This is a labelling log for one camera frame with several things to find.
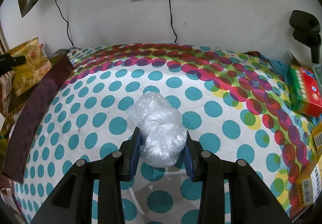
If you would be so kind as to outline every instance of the plastic bag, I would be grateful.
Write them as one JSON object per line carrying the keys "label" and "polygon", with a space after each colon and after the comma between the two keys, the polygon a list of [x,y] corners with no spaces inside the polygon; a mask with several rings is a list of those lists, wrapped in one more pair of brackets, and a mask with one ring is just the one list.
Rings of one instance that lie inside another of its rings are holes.
{"label": "plastic bag", "polygon": [[181,113],[161,94],[154,92],[143,94],[126,112],[140,128],[143,140],[140,157],[157,168],[176,164],[187,140]]}

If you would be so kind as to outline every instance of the red dot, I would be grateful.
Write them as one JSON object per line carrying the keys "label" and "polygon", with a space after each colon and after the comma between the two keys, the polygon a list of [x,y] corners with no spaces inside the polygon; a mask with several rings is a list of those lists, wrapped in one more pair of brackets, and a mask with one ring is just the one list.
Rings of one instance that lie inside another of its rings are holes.
{"label": "red dot", "polygon": [[222,77],[215,77],[214,78],[214,85],[222,90],[229,90],[231,88],[231,82],[226,78]]}
{"label": "red dot", "polygon": [[246,106],[247,106],[247,109],[254,115],[259,115],[263,111],[260,103],[255,99],[248,99],[246,101]]}
{"label": "red dot", "polygon": [[277,145],[285,144],[285,136],[281,130],[276,130],[274,133],[274,139]]}
{"label": "red dot", "polygon": [[252,86],[254,85],[254,83],[247,78],[239,78],[239,84],[244,89],[249,90],[249,91],[252,90]]}
{"label": "red dot", "polygon": [[210,67],[218,72],[223,71],[223,67],[219,63],[211,63]]}
{"label": "red dot", "polygon": [[295,149],[291,143],[284,144],[282,149],[282,157],[286,166],[292,166],[295,161]]}
{"label": "red dot", "polygon": [[274,128],[274,120],[269,114],[264,114],[262,117],[262,122],[264,126],[268,129]]}
{"label": "red dot", "polygon": [[236,101],[245,102],[248,99],[246,91],[241,87],[231,87],[229,92],[231,97]]}

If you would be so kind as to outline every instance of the black cable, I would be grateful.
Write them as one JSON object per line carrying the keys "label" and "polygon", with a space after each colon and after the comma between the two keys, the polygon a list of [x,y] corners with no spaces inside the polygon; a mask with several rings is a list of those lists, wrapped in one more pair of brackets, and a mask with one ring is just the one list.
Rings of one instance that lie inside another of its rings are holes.
{"label": "black cable", "polygon": [[64,20],[64,21],[66,21],[66,23],[67,23],[67,28],[66,28],[66,30],[67,30],[67,36],[68,36],[68,39],[69,39],[70,43],[74,46],[73,42],[71,41],[71,39],[70,39],[70,37],[69,37],[69,32],[68,32],[69,22],[68,22],[68,20],[66,20],[66,19],[64,18],[64,16],[62,15],[62,11],[61,11],[61,9],[59,8],[59,5],[58,5],[58,3],[57,3],[57,0],[55,0],[55,3],[56,3],[56,5],[57,5],[57,7],[58,7],[58,9],[59,9],[59,12],[60,12],[60,14],[61,14],[61,16],[62,16],[63,20]]}
{"label": "black cable", "polygon": [[170,8],[170,24],[171,24],[171,28],[173,30],[173,34],[175,35],[175,43],[177,42],[178,39],[178,35],[175,33],[174,28],[173,28],[173,20],[172,20],[172,11],[171,11],[171,0],[169,0],[169,8]]}

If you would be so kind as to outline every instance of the polka dot bedsheet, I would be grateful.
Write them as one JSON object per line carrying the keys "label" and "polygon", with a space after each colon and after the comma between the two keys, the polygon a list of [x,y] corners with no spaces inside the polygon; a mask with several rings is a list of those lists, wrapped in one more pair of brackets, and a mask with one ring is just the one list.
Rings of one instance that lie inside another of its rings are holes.
{"label": "polka dot bedsheet", "polygon": [[[314,153],[312,124],[290,110],[288,88],[268,61],[172,43],[72,48],[68,56],[75,70],[38,128],[24,184],[14,184],[28,222],[77,159],[102,159],[131,137],[135,127],[125,110],[148,91],[160,92],[182,113],[205,150],[228,161],[245,159],[289,216],[298,213],[294,182]],[[134,179],[121,183],[126,223],[196,223],[201,188],[187,177],[182,157],[166,169],[140,160]],[[97,200],[95,181],[92,223]]]}

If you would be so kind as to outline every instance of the black clamp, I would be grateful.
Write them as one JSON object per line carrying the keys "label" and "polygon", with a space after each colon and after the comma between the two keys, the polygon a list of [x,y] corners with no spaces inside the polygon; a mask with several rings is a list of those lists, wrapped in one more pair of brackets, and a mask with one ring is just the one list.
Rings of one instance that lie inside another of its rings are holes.
{"label": "black clamp", "polygon": [[294,10],[289,24],[294,28],[293,37],[311,49],[311,61],[320,63],[320,23],[318,19],[305,11]]}
{"label": "black clamp", "polygon": [[[99,180],[98,224],[125,224],[120,181],[136,174],[141,134],[135,129],[120,150],[99,161],[79,159],[60,180],[31,224],[90,224],[94,180]],[[204,151],[188,133],[183,150],[187,175],[202,181],[198,224],[224,224],[224,179],[228,179],[231,224],[291,224],[266,184],[245,160],[223,161]]]}

